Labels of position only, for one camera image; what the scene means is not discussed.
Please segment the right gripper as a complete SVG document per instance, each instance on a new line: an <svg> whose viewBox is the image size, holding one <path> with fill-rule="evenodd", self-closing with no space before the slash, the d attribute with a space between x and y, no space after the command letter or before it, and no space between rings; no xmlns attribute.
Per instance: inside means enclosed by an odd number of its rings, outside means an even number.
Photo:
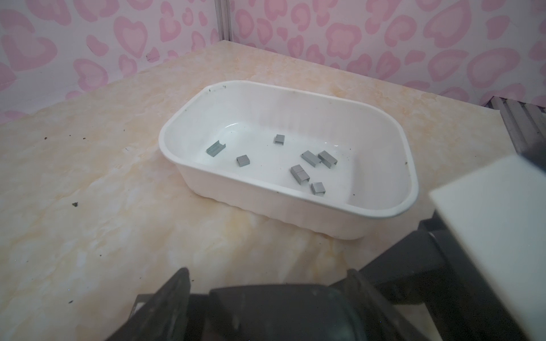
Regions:
<svg viewBox="0 0 546 341"><path fill-rule="evenodd" d="M439 213L358 272L395 309L425 305L443 340L526 340ZM332 288L346 296L346 278Z"/></svg>

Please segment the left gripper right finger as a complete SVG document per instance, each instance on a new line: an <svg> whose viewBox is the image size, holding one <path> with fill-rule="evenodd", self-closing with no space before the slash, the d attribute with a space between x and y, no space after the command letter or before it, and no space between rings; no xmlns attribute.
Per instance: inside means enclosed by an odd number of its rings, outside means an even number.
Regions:
<svg viewBox="0 0 546 341"><path fill-rule="evenodd" d="M355 269L347 271L346 296L363 320L368 340L428 340Z"/></svg>

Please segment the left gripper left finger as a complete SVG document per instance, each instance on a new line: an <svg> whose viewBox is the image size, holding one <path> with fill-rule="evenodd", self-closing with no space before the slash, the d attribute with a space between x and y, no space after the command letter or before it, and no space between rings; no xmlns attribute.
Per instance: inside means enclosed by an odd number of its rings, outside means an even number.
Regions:
<svg viewBox="0 0 546 341"><path fill-rule="evenodd" d="M191 281L179 269L109 340L183 340Z"/></svg>

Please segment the black stapler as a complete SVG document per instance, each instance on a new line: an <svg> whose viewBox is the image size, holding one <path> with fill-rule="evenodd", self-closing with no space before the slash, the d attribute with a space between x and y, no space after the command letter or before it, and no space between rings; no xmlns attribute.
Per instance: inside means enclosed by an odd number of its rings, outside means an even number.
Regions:
<svg viewBox="0 0 546 341"><path fill-rule="evenodd" d="M366 340L344 295L320 285L217 288L190 294L183 340Z"/></svg>

